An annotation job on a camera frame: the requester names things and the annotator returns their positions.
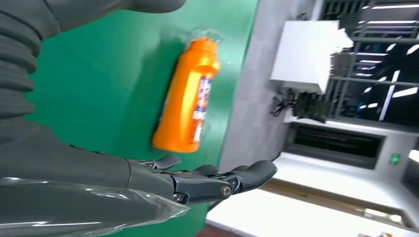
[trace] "white cabinet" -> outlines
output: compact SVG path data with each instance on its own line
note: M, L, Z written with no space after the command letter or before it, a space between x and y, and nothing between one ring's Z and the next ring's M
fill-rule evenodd
M341 39L338 26L338 21L287 21L271 79L299 92L325 93L331 54Z

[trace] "clear plastic wrap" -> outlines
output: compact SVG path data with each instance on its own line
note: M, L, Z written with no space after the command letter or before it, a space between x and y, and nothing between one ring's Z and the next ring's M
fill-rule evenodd
M0 179L0 236L95 237L158 224L190 208L139 190Z

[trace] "wooden trim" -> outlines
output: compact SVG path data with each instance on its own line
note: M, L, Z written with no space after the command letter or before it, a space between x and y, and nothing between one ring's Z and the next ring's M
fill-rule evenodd
M388 225L396 226L405 230L419 233L419 229L412 222L411 218L408 216L405 210L373 203L370 201L360 200L340 194L335 194L279 179L271 179L260 189L268 191L270 193L275 193L289 198L305 201L311 204L331 208L337 211L346 212L352 215L361 216L363 218L375 220ZM372 209L375 211L386 213L388 215L399 215L402 217L402 222L393 222L388 218L379 216L369 218L365 216L366 209Z

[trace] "screw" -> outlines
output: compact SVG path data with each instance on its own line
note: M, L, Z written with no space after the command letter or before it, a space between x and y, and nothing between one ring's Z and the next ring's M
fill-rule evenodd
M183 194L174 194L173 195L173 200L176 202L181 202L185 199L185 195Z
M228 186L224 186L222 189L221 189L221 194L223 195L223 197L229 197L229 196L231 196L231 188L230 187L228 187Z

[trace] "ceiling light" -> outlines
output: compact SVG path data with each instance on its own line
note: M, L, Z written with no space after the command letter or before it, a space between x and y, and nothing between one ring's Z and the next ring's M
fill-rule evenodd
M392 44L392 45L390 45L390 46L387 48L386 52L391 51L391 50L394 48L394 46L396 46L396 44L395 44L395 43L394 43L394 44Z
M399 78L399 75L400 75L400 70L395 71L391 82L396 82L397 79Z
M382 61L373 61L373 60L361 60L360 63L382 63Z
M418 88L413 87L407 90L397 91L396 93L393 94L393 98L402 97L406 95L413 95L413 94L416 94L417 92L418 92Z
M369 56L386 56L387 53L356 53L357 55L369 55Z
M365 73L356 73L355 76L360 76L360 77L371 77L372 74L365 74Z
M418 21L369 21L368 24L411 24Z
M375 6L372 9L389 9L389 8L413 8L419 7L419 5L394 5L394 6Z
M378 103L369 104L368 108L375 108L378 106Z
M406 55L409 55L413 52L415 52L419 48L419 44L413 45L406 53Z
M372 66L372 67L370 67L370 68L367 68L367 67L363 67L363 68L358 67L358 68L356 68L356 69L357 69L357 70L372 70L372 69L374 69L374 68L376 68L376 66Z
M409 153L409 158L419 162L419 151L418 150L411 150Z

